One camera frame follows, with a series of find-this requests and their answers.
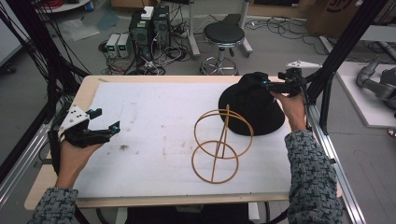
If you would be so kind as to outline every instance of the hand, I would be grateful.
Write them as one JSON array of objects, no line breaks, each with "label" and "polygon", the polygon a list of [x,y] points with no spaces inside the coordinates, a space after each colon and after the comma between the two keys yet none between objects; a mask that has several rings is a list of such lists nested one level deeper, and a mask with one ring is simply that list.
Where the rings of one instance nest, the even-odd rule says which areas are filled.
[{"label": "hand", "polygon": [[55,187],[71,189],[73,188],[79,172],[85,167],[88,159],[96,149],[103,144],[89,147],[75,147],[67,141],[61,143],[61,168]]},{"label": "hand", "polygon": [[288,97],[273,91],[271,91],[271,94],[282,104],[283,112],[289,119],[291,131],[306,130],[303,96]]}]

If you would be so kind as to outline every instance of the white triangular marker plate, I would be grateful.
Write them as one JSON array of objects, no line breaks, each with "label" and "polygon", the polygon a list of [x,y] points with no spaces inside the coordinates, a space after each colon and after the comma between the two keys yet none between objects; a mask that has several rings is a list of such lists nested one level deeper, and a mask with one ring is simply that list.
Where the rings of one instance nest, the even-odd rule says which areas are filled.
[{"label": "white triangular marker plate", "polygon": [[81,108],[79,108],[77,105],[72,105],[59,130],[67,130],[88,118],[88,114],[85,113]]},{"label": "white triangular marker plate", "polygon": [[287,67],[300,67],[300,68],[320,68],[322,65],[320,63],[306,63],[302,61],[297,61],[294,63],[286,64]]}]

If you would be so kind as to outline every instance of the black stool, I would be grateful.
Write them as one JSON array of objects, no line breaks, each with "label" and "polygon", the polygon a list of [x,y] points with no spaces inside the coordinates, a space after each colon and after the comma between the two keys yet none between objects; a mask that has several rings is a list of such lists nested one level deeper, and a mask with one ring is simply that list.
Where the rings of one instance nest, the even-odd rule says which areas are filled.
[{"label": "black stool", "polygon": [[[202,63],[200,68],[201,73],[206,75],[238,75],[238,69],[235,63],[224,57],[224,50],[229,49],[233,57],[232,48],[244,42],[245,32],[234,24],[220,21],[211,23],[205,27],[204,39],[212,45],[219,47],[219,54],[218,57],[210,57]],[[224,70],[230,70],[231,74],[224,74]]]}]

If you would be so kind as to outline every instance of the gray checkered sleeve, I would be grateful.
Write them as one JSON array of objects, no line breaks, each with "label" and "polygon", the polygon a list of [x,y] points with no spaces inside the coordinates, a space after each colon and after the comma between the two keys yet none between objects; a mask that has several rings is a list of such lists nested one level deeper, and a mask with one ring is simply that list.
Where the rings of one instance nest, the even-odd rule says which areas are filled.
[{"label": "gray checkered sleeve", "polygon": [[73,223],[77,195],[76,189],[47,189],[28,223]]},{"label": "gray checkered sleeve", "polygon": [[285,142],[291,170],[289,223],[341,223],[335,170],[313,134],[293,132]]}]

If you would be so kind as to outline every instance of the person's left hand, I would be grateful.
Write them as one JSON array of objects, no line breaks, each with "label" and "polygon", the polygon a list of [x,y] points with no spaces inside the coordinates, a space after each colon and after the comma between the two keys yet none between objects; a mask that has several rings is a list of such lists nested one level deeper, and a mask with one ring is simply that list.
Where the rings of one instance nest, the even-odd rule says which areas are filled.
[{"label": "person's left hand", "polygon": [[59,170],[56,188],[73,188],[79,172],[85,167],[88,159],[96,149],[103,144],[89,147],[75,147],[67,141],[61,143],[61,168]]}]

